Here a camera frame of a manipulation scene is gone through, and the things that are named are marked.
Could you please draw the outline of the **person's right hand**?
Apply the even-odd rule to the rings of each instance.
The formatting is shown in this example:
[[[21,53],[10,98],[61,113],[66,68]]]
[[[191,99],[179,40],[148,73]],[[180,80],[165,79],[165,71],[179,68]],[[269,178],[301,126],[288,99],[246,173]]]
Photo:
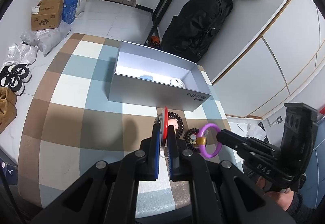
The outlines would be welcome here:
[[[259,177],[256,185],[264,189],[266,186],[266,180],[263,177]],[[294,199],[294,192],[289,188],[284,193],[281,192],[267,192],[266,195],[273,199],[284,211],[288,210]]]

